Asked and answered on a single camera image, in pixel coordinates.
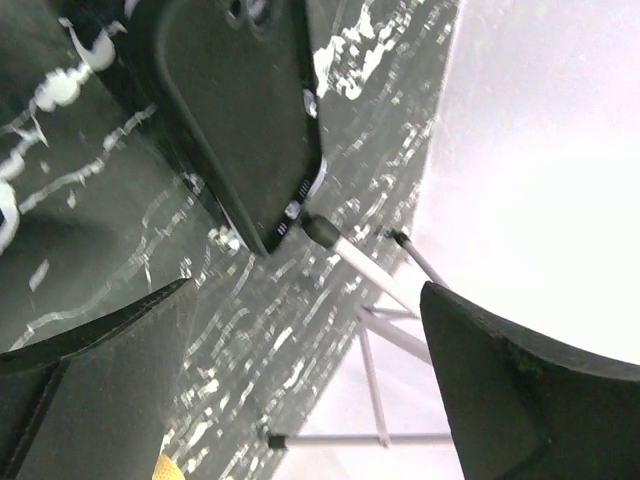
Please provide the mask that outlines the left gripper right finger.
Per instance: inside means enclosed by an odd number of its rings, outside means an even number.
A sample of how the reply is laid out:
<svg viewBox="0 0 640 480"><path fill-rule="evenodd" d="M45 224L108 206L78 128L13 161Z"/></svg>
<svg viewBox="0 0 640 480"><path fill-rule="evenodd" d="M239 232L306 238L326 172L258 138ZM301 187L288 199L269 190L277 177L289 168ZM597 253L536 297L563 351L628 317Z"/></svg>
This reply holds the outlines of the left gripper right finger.
<svg viewBox="0 0 640 480"><path fill-rule="evenodd" d="M639 368L501 318L433 282L423 329L467 479L636 479Z"/></svg>

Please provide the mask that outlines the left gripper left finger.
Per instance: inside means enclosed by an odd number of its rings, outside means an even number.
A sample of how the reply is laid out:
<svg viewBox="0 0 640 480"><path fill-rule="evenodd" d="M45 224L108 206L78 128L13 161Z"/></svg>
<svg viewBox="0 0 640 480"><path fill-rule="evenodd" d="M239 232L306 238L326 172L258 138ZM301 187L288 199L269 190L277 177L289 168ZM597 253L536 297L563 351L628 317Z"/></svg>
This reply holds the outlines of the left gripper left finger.
<svg viewBox="0 0 640 480"><path fill-rule="evenodd" d="M197 291L180 278L1 356L4 479L149 479L176 396Z"/></svg>

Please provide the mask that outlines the lavender phone case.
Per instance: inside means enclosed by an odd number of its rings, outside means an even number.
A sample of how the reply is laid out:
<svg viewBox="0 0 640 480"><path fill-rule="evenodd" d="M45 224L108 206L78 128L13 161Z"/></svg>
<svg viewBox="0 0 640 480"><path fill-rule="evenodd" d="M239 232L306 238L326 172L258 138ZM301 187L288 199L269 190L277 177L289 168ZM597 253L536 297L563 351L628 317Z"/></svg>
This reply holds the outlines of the lavender phone case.
<svg viewBox="0 0 640 480"><path fill-rule="evenodd" d="M252 252L272 254L320 182L303 1L125 1L108 87L147 105Z"/></svg>

